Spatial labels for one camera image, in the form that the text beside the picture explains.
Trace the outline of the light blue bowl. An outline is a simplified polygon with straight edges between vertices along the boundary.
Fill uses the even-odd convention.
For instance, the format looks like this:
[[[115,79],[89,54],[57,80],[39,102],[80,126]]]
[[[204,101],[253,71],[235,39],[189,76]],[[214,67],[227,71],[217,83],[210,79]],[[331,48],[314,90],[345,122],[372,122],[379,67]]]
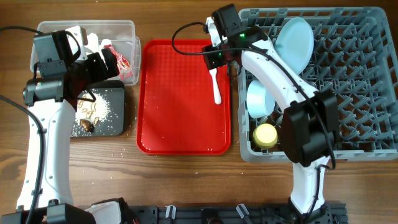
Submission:
[[[249,84],[246,103],[248,113],[253,119],[269,116],[275,108],[274,97],[258,80],[254,80]]]

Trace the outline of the yellow cup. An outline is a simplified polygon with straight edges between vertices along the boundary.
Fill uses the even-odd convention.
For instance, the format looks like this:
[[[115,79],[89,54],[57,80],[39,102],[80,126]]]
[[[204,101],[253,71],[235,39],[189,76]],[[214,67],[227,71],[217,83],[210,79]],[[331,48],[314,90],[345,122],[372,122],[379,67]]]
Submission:
[[[252,134],[255,144],[262,148],[274,147],[278,141],[276,128],[271,124],[260,124]]]

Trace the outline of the light blue plate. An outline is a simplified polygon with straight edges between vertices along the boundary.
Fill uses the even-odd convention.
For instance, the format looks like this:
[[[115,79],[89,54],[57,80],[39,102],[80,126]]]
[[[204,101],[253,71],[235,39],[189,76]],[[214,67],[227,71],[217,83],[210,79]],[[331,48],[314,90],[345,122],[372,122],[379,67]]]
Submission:
[[[279,32],[274,48],[280,58],[300,75],[307,67],[314,49],[312,28],[301,17],[289,20]]]

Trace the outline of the white plastic spoon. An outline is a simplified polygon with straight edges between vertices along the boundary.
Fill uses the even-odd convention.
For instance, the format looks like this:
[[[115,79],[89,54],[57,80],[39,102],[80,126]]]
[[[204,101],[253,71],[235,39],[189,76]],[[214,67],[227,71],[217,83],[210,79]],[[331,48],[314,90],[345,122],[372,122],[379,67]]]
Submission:
[[[218,73],[217,68],[209,70],[209,74],[211,75],[212,86],[213,86],[214,102],[217,105],[220,105],[222,100],[221,100],[220,89],[218,87],[218,82],[216,79],[217,73]]]

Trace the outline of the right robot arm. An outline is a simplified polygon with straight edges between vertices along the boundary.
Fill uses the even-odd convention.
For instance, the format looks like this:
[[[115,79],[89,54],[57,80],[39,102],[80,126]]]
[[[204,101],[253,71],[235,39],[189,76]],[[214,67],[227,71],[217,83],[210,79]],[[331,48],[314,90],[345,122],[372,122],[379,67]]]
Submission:
[[[234,4],[215,10],[206,26],[211,35],[211,45],[202,49],[207,67],[238,63],[264,85],[281,109],[280,148],[293,163],[294,173],[289,205],[301,223],[314,221],[325,207],[325,171],[336,167],[335,94],[304,81],[281,59],[261,28],[244,24]]]

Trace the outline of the rice and food scraps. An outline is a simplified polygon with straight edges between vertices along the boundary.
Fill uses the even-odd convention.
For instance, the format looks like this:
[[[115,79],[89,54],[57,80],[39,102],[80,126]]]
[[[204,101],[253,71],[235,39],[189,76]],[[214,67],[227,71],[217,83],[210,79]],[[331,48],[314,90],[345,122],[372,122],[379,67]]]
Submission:
[[[77,103],[77,112],[72,128],[71,137],[92,136],[100,128],[100,123],[108,121],[111,112],[110,102],[105,95],[92,92],[93,97],[84,91]]]

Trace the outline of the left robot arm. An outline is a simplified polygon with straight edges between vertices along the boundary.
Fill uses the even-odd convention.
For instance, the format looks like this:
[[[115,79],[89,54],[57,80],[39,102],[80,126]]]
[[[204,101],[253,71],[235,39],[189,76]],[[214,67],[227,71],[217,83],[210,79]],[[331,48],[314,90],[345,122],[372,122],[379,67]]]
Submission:
[[[75,207],[69,183],[70,138],[80,94],[119,74],[116,57],[109,49],[86,54],[88,41],[79,26],[34,34],[38,60],[20,105],[30,125],[24,185],[16,211],[1,222],[132,223],[134,213],[122,198]]]

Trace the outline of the red snack wrapper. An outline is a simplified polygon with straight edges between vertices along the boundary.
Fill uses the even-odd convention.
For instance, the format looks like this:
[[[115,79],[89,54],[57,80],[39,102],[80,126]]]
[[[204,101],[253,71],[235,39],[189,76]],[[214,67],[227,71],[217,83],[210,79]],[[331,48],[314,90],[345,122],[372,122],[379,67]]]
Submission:
[[[118,69],[119,69],[119,75],[118,75],[118,77],[119,77],[121,80],[123,80],[123,81],[127,80],[128,78],[131,78],[131,77],[132,77],[132,73],[131,73],[131,72],[127,72],[127,70],[129,70],[130,67],[131,67],[131,64],[129,63],[129,61],[127,60],[127,58],[126,58],[123,54],[117,52],[117,51],[114,49],[114,47],[113,47],[112,44],[105,45],[104,47],[105,47],[106,49],[110,49],[110,51],[113,53],[113,55],[114,55],[114,56],[116,57],[116,59],[117,59],[117,66],[118,66]]]

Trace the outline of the white napkin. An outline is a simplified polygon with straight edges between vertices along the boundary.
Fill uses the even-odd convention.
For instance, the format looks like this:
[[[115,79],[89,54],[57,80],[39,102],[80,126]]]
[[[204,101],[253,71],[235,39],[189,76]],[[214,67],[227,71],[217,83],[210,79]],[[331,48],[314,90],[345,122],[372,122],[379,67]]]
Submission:
[[[106,46],[111,45],[111,41],[109,39],[103,39],[100,42],[99,37],[95,33],[90,33],[87,36],[87,41],[88,43],[85,45],[85,49],[88,54],[100,52]]]

